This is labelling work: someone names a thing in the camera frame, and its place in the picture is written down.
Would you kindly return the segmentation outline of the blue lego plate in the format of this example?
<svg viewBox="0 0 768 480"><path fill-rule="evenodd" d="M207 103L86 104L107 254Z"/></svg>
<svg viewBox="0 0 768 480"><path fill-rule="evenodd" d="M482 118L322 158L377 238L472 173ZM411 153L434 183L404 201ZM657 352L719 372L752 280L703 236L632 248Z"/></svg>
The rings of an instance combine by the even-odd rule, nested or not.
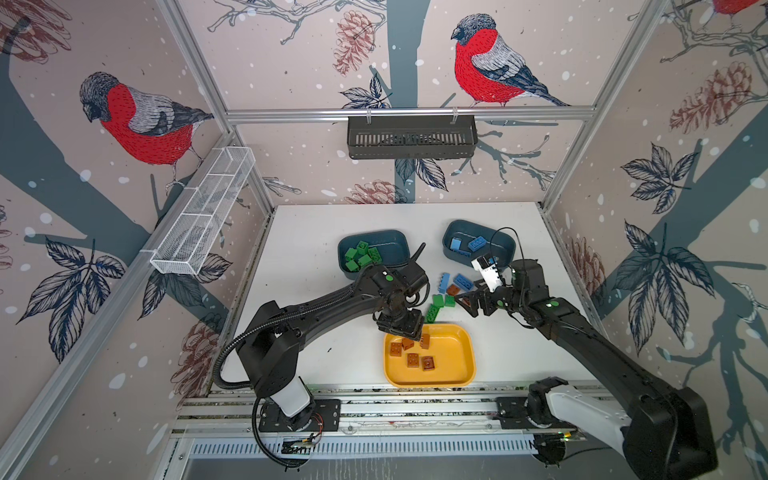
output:
<svg viewBox="0 0 768 480"><path fill-rule="evenodd" d="M464 291L471 291L474 288L474 283L462 274L457 274L453 283Z"/></svg>

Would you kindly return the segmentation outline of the long green lego brick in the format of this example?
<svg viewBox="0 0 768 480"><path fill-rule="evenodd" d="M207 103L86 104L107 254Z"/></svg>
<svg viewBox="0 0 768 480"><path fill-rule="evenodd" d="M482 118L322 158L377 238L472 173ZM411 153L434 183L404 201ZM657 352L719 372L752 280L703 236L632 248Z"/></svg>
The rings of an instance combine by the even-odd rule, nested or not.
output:
<svg viewBox="0 0 768 480"><path fill-rule="evenodd" d="M439 315L440 310L441 310L441 308L439 306L437 306L435 304L431 304L428 307L428 309L427 309L427 311L426 311L426 313L424 315L425 322L427 324L435 323L436 319L437 319L437 317Z"/></svg>

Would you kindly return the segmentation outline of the blue lego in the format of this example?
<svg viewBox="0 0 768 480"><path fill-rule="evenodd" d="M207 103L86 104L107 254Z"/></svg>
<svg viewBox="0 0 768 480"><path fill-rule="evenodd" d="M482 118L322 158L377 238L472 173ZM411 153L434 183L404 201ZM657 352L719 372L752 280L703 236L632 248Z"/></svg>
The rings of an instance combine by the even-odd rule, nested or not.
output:
<svg viewBox="0 0 768 480"><path fill-rule="evenodd" d="M468 248L471 252L477 252L483 247L485 247L486 245L487 245L487 240L482 236L478 236L468 243Z"/></svg>

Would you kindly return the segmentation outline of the green two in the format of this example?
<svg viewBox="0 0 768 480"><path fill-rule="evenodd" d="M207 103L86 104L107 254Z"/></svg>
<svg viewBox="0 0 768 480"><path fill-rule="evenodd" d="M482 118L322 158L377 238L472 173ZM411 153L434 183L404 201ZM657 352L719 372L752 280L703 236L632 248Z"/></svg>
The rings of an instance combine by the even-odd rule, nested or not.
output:
<svg viewBox="0 0 768 480"><path fill-rule="evenodd" d="M368 256L371 258L374 264L381 264L382 263L382 257L379 253L378 249L376 247L369 247L368 248Z"/></svg>

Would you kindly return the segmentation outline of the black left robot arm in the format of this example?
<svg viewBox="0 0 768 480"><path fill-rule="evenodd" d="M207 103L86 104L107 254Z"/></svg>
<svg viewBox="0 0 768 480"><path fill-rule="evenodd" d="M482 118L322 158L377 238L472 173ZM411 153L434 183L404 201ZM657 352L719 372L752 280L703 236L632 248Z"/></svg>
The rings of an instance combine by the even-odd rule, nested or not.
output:
<svg viewBox="0 0 768 480"><path fill-rule="evenodd" d="M417 263L426 245L401 267L364 267L348 286L287 307L263 304L246 330L232 339L213 363L212 378L223 390L249 388L258 401L279 408L279 420L298 431L318 418L314 397L296 375L303 349L320 336L364 315L384 333L418 341L425 323L419 292L429 286Z"/></svg>

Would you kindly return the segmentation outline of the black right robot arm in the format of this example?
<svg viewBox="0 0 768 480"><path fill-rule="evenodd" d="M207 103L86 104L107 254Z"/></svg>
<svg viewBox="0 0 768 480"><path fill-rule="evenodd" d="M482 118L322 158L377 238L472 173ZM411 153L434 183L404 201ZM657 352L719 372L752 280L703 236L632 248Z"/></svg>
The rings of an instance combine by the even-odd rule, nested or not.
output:
<svg viewBox="0 0 768 480"><path fill-rule="evenodd" d="M529 387L527 412L537 426L572 424L620 453L640 479L696 479L718 467L706 402L694 390L676 389L652 375L602 336L564 298L553 297L542 266L513 261L504 280L496 261L471 262L482 278L457 296L472 317L502 309L567 351L614 400L601 402L549 377Z"/></svg>

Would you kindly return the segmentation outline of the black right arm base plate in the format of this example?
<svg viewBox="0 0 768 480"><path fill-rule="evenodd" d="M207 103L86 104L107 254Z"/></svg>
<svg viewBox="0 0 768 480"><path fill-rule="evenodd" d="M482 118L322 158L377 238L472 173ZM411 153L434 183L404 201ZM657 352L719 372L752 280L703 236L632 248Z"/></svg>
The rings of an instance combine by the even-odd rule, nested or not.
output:
<svg viewBox="0 0 768 480"><path fill-rule="evenodd" d="M503 429L545 429L557 422L546 400L534 396L497 397L496 418Z"/></svg>

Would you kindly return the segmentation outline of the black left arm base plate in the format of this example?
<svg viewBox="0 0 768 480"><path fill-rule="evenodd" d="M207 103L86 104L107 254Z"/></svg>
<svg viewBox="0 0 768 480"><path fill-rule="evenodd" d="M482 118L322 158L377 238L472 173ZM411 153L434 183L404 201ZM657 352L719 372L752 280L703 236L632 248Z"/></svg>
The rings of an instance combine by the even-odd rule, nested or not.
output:
<svg viewBox="0 0 768 480"><path fill-rule="evenodd" d="M341 401L315 399L297 415L289 417L272 400L264 401L256 419L260 433L337 432L341 417Z"/></svg>

